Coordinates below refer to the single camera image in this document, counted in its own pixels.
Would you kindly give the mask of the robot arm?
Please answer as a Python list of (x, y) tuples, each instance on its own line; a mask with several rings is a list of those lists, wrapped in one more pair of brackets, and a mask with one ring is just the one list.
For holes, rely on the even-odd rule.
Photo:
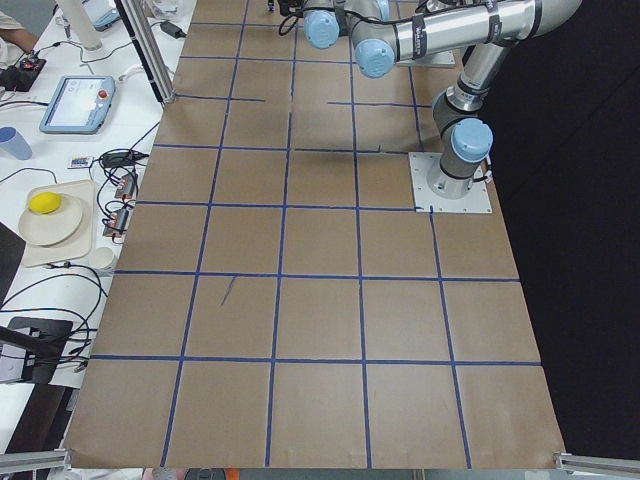
[(386, 75), (398, 63), (464, 47), (472, 52), (457, 81), (433, 104), (442, 137), (454, 121), (477, 115), (497, 72), (517, 44), (564, 24), (578, 1), (423, 1), (414, 14), (391, 19), (386, 1), (296, 1), (282, 15), (304, 21), (318, 49), (350, 40), (356, 63), (368, 78)]

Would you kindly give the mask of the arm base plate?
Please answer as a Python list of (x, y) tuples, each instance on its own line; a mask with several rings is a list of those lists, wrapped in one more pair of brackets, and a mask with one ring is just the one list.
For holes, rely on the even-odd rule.
[(397, 66), (406, 67), (427, 67), (427, 68), (454, 68), (456, 60), (452, 50), (425, 55), (418, 59), (402, 60), (396, 63)]
[(467, 179), (454, 179), (441, 170), (441, 153), (408, 154), (414, 209), (425, 213), (491, 214), (493, 212), (482, 169)]

